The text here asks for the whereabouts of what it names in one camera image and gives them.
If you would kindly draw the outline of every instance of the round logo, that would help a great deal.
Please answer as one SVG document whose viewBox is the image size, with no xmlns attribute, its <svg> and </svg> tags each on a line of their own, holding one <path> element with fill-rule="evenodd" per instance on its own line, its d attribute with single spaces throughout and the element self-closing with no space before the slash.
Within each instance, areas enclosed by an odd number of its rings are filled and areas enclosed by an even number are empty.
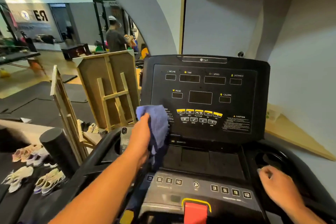
<svg viewBox="0 0 336 224">
<path fill-rule="evenodd" d="M 24 18 L 26 21 L 30 20 L 29 14 L 26 11 L 21 11 L 21 16 Z"/>
</svg>

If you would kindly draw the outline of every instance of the wooden shelf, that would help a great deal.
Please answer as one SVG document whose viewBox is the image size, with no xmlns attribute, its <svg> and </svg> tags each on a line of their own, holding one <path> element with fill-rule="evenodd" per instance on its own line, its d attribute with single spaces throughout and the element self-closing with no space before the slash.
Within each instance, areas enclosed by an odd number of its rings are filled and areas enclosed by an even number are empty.
<svg viewBox="0 0 336 224">
<path fill-rule="evenodd" d="M 275 122 L 267 121 L 265 132 L 279 137 L 291 144 L 309 150 L 317 155 L 336 161 L 336 157 L 320 145 L 313 137 L 305 133 L 284 115 L 280 115 Z"/>
</svg>

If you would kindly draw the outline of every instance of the treadmill display panel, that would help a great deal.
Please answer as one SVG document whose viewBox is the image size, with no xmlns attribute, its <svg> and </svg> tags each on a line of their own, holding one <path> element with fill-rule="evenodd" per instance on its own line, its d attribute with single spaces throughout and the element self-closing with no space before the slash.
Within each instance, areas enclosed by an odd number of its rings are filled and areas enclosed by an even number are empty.
<svg viewBox="0 0 336 224">
<path fill-rule="evenodd" d="M 166 80 L 172 71 L 179 80 Z M 172 134 L 250 134 L 256 77 L 254 70 L 155 64 L 151 104 L 166 108 Z"/>
</svg>

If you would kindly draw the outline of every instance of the man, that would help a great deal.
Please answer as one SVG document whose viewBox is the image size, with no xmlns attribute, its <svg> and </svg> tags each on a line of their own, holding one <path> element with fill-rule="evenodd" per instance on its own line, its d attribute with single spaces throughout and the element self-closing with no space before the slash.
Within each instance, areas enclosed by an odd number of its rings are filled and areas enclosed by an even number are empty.
<svg viewBox="0 0 336 224">
<path fill-rule="evenodd" d="M 132 47 L 131 42 L 133 37 L 128 35 L 123 36 L 117 31 L 121 27 L 121 24 L 114 16 L 109 16 L 108 19 L 110 21 L 110 28 L 106 32 L 106 41 L 110 52 L 125 51 L 125 44 Z"/>
<path fill-rule="evenodd" d="M 151 137 L 148 119 L 148 113 L 141 117 L 132 130 L 125 152 L 49 224 L 113 223 L 128 188 L 148 157 L 148 144 Z M 288 175 L 271 166 L 263 167 L 259 175 L 268 196 L 288 214 L 295 224 L 326 224 L 305 207 L 300 193 Z"/>
</svg>

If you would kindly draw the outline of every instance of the dark t-shirt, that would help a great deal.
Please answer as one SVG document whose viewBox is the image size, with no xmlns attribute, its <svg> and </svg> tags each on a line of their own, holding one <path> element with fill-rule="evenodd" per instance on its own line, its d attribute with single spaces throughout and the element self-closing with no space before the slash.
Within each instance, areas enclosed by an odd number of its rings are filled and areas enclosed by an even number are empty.
<svg viewBox="0 0 336 224">
<path fill-rule="evenodd" d="M 125 51 L 127 41 L 123 35 L 121 35 L 115 29 L 109 29 L 106 32 L 106 41 L 110 52 L 120 52 Z"/>
</svg>

